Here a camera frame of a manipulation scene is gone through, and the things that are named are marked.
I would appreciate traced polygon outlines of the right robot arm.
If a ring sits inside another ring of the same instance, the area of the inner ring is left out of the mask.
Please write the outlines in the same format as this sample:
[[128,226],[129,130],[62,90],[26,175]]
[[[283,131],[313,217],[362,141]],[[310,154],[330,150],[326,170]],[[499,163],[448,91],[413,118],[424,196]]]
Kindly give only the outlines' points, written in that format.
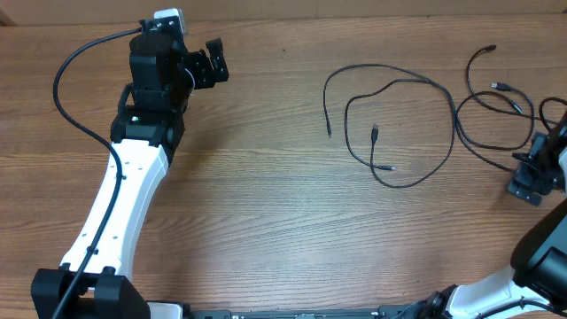
[[[566,188],[566,118],[538,133],[508,192],[537,206],[544,195]],[[514,249],[510,265],[479,282],[432,294],[414,318],[510,318],[532,311],[566,316],[566,202],[531,228]]]

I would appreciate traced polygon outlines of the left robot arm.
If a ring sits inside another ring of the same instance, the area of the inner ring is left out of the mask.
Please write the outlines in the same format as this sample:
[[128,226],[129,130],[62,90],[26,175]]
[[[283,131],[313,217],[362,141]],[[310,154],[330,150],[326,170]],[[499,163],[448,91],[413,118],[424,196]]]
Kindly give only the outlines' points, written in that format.
[[60,114],[109,151],[103,182],[79,236],[58,268],[40,268],[30,287],[41,318],[188,318],[190,306],[148,301],[132,283],[137,241],[152,197],[172,164],[184,132],[183,115],[195,89],[229,78],[219,38],[202,51],[187,51],[183,34],[132,29],[133,81],[119,99],[111,138],[86,128],[63,108],[58,87],[63,73],[98,39],[72,53],[53,81]]

